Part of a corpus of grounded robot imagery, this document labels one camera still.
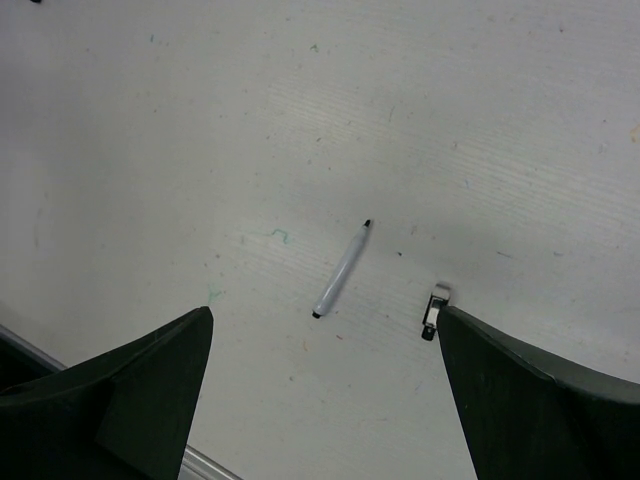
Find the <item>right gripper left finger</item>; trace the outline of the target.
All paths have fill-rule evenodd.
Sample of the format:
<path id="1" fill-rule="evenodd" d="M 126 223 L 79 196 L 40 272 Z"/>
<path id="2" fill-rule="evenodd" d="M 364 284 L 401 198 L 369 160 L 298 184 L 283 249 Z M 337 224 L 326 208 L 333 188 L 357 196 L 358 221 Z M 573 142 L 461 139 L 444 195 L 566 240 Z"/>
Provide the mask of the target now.
<path id="1" fill-rule="evenodd" d="M 66 369 L 3 329 L 2 478 L 178 478 L 213 328 L 202 306 Z"/>

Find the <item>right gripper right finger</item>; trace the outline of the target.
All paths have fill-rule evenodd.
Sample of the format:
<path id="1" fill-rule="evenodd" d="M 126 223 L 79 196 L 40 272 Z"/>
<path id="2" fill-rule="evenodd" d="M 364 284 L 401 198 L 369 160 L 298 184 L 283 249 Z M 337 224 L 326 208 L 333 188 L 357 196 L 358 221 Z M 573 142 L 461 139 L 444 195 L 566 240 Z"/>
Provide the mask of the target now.
<path id="1" fill-rule="evenodd" d="M 511 337 L 456 308 L 441 352 L 480 479 L 636 479 L 639 386 Z"/>

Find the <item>black pen cap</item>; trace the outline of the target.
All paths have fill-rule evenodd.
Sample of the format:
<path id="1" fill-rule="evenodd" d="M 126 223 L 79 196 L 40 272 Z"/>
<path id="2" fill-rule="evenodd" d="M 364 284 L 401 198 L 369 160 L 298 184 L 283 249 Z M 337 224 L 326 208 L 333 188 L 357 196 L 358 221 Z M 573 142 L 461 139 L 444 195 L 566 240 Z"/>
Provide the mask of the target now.
<path id="1" fill-rule="evenodd" d="M 450 302 L 452 289 L 449 285 L 437 283 L 431 291 L 425 313 L 422 320 L 423 330 L 421 337 L 423 340 L 432 341 L 437 332 L 438 316 Z"/>

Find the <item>black marker pen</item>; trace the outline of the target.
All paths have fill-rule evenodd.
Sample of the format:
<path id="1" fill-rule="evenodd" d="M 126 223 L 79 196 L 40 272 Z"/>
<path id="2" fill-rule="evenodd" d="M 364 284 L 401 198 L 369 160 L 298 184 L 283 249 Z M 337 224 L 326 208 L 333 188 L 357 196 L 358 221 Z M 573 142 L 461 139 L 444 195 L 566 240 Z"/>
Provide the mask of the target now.
<path id="1" fill-rule="evenodd" d="M 372 224 L 372 219 L 367 219 L 363 223 L 343 256 L 336 264 L 329 281 L 312 308 L 313 318 L 322 318 L 333 308 L 353 268 L 357 264 L 360 255 L 366 247 Z"/>

